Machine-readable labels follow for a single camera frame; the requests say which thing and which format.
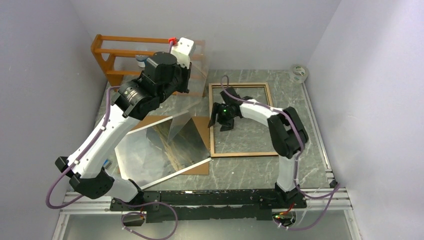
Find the red connector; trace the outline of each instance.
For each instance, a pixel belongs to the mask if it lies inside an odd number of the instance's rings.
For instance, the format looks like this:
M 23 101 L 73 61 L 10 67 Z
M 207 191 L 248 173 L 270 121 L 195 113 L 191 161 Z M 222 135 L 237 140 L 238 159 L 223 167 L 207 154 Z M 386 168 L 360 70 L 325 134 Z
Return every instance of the red connector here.
M 168 43 L 170 44 L 172 41 L 172 45 L 177 44 L 177 38 L 176 37 L 171 37 L 170 39 L 168 39 Z

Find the clear tape roll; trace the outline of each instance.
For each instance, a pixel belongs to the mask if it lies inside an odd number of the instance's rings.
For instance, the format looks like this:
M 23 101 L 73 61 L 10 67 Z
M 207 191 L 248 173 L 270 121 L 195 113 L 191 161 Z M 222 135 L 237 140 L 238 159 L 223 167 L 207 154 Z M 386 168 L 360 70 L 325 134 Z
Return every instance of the clear tape roll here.
M 288 70 L 290 81 L 296 84 L 303 83 L 309 76 L 309 70 L 300 64 L 293 64 Z

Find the brown cardboard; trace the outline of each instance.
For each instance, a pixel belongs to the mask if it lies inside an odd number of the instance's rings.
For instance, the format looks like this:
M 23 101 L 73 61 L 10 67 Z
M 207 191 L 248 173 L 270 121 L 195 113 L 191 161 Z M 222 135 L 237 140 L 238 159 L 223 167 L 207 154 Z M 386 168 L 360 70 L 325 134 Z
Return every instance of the brown cardboard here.
M 149 124 L 153 124 L 162 119 L 168 118 L 169 116 L 146 116 L 143 121 L 140 121 L 132 130 L 136 130 L 145 127 Z M 203 140 L 204 145 L 209 149 L 209 117 L 207 116 L 194 116 L 192 117 L 194 124 Z M 187 170 L 182 175 L 209 175 L 209 162 L 203 163 L 197 167 Z

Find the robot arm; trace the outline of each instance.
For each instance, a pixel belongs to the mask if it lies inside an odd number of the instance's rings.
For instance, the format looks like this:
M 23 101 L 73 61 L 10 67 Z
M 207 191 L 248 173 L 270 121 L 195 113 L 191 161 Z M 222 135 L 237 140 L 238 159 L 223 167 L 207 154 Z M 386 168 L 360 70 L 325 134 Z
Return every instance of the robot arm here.
M 233 87 L 229 87 L 226 90 L 232 96 L 241 99 Z M 296 186 L 293 181 L 295 160 L 293 159 L 293 155 L 300 150 L 301 146 L 296 139 L 293 129 L 286 130 L 286 127 L 290 126 L 286 118 L 282 114 L 271 111 L 263 106 L 237 101 L 229 97 L 224 91 L 220 94 L 224 103 L 215 102 L 213 104 L 208 126 L 210 127 L 215 124 L 215 121 L 218 121 L 221 124 L 220 131 L 232 130 L 234 128 L 235 117 L 252 119 L 267 126 L 269 128 L 272 146 L 278 153 L 279 158 L 279 173 L 276 184 L 284 192 L 290 192 L 295 189 Z M 245 96 L 242 99 L 252 103 L 258 102 L 249 96 Z M 309 137 L 296 110 L 293 107 L 275 109 L 285 112 L 292 119 L 303 144 L 305 144 Z
M 126 133 L 173 92 L 189 92 L 190 54 L 194 47 L 192 40 L 181 38 L 171 53 L 156 52 L 149 57 L 140 76 L 120 86 L 109 112 L 87 140 L 69 157 L 56 160 L 62 173 L 76 163 L 66 174 L 76 192 L 90 199 L 111 196 L 129 204 L 143 202 L 143 192 L 135 182 L 109 175 L 103 163 Z

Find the white wall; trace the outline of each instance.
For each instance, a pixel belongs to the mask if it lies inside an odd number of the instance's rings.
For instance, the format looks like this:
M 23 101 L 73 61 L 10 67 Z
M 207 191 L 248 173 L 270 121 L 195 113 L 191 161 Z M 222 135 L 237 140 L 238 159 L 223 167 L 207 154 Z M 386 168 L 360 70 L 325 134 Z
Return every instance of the white wall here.
M 307 64 L 340 0 L 71 0 L 96 34 L 208 40 L 214 69 Z
M 363 239 L 424 239 L 424 2 L 342 0 L 308 67 Z
M 93 129 L 106 80 L 68 0 L 0 3 L 0 239 L 52 239 L 55 160 Z M 67 181 L 53 193 L 62 202 Z

